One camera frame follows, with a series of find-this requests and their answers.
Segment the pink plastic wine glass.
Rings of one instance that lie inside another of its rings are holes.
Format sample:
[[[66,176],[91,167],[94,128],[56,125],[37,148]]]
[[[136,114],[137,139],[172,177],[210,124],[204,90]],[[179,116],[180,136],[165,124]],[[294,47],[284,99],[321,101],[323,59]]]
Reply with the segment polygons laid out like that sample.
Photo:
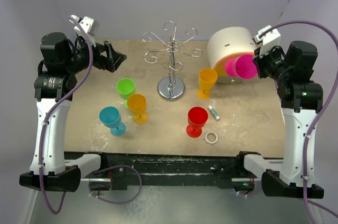
[[[253,56],[250,54],[241,55],[236,59],[229,60],[224,68],[229,76],[245,80],[252,79],[258,74],[253,62]]]

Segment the green plastic wine glass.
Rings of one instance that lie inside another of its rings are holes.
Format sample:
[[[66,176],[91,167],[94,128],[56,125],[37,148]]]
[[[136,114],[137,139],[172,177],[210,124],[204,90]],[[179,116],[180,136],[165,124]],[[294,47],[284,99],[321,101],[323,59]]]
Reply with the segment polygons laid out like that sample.
[[[136,93],[135,83],[133,80],[129,78],[123,78],[120,79],[116,83],[116,90],[120,97],[124,100],[124,106],[128,108],[127,106],[127,100],[128,98]]]

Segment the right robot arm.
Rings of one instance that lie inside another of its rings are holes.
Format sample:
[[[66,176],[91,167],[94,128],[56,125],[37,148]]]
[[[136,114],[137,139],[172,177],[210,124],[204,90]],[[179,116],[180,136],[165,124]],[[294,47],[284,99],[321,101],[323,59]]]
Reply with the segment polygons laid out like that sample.
[[[277,83],[277,94],[285,121],[286,139],[283,162],[276,164],[256,152],[240,152],[235,164],[240,177],[250,173],[261,180],[267,197],[321,199],[324,189],[314,178],[315,117],[323,107],[323,88],[311,80],[318,53],[315,45],[293,41],[287,52],[274,46],[265,54],[254,51],[253,62],[260,78]]]

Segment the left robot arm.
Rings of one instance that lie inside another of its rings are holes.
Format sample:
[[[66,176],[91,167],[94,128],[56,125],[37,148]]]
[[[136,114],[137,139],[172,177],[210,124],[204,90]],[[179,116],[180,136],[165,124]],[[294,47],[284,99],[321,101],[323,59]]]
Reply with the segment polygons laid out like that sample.
[[[73,97],[71,90],[77,84],[76,74],[88,68],[91,53],[93,66],[111,73],[127,57],[115,51],[108,41],[94,42],[88,47],[83,37],[71,42],[61,32],[45,35],[40,50],[43,60],[34,82],[38,114],[36,146],[29,171],[20,175],[19,184],[33,190],[74,192],[83,177],[92,173],[102,178],[109,170],[103,154],[87,153],[65,162],[65,127]]]

